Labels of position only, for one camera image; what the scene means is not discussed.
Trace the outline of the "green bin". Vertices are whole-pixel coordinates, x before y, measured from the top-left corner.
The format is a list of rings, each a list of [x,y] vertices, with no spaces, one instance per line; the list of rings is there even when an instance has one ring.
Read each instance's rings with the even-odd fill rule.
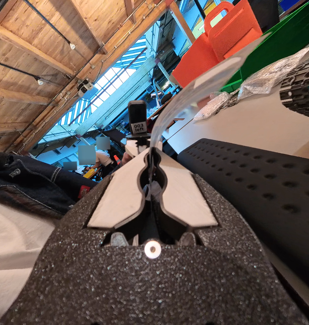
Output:
[[[233,92],[260,69],[309,44],[309,1],[266,32],[269,36],[248,56],[242,67],[220,91]]]

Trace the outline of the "black perforated mat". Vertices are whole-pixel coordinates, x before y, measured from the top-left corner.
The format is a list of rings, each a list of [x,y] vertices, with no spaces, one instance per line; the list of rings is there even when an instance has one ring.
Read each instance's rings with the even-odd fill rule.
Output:
[[[309,260],[309,159],[203,138],[178,162],[232,203],[271,249]]]

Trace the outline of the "orange plastic bin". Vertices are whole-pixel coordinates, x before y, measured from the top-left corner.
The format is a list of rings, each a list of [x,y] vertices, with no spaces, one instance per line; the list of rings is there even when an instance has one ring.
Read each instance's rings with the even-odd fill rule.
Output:
[[[262,35],[247,0],[222,1],[204,20],[204,32],[183,55],[172,75],[184,88],[200,75]]]

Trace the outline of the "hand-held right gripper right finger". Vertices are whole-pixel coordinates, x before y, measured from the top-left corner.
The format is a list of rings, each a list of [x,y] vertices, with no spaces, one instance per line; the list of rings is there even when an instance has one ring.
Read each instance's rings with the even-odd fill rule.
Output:
[[[194,175],[159,149],[153,149],[159,194],[159,224],[174,240],[183,233],[217,227],[218,221]]]

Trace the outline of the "blue white sticker sheet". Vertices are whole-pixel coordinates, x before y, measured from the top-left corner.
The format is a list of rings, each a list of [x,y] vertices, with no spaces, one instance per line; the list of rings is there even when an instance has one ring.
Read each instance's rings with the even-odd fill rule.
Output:
[[[158,145],[163,132],[173,120],[173,117],[192,104],[204,100],[210,95],[210,93],[220,90],[234,75],[234,73],[242,67],[248,55],[250,55],[250,53],[254,51],[254,49],[259,46],[269,35],[270,33],[262,35],[260,38],[254,40],[231,57],[225,59],[207,72],[203,73],[189,83],[185,88],[183,88],[178,95],[172,98],[164,111],[157,118],[152,128],[149,150],[149,183],[152,182],[152,170],[154,167],[153,148]]]

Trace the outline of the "person's denim jacket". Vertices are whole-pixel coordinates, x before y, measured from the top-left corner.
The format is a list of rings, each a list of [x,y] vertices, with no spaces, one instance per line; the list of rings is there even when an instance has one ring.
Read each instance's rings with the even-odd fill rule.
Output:
[[[0,203],[61,219],[97,182],[36,159],[0,152]]]

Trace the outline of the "blue yellow toy robot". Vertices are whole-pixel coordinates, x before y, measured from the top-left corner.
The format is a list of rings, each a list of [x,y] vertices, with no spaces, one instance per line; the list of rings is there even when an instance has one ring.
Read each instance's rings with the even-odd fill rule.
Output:
[[[309,58],[282,80],[279,96],[286,108],[309,117]]]

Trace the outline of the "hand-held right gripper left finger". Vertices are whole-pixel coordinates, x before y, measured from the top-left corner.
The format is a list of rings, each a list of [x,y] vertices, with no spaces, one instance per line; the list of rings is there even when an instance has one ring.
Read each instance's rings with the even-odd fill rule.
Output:
[[[148,184],[149,148],[111,174],[87,230],[111,234],[121,232],[127,240],[156,238],[156,222],[143,190]]]

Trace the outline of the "clear plastic bag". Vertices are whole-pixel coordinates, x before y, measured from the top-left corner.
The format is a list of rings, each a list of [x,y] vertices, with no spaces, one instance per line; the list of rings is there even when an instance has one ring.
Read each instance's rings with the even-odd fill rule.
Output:
[[[231,99],[231,94],[228,92],[212,92],[209,95],[209,101],[201,108],[194,116],[194,121],[209,119],[214,116],[227,102]]]
[[[240,86],[238,100],[256,94],[269,94],[273,87],[280,83],[283,78],[298,64],[309,47],[303,48],[294,55],[280,59],[250,75]]]

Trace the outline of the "person's white shirt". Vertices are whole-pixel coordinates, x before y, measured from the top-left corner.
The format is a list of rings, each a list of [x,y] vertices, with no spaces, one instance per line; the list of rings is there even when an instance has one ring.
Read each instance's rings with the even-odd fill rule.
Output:
[[[0,317],[21,292],[58,223],[0,203]]]

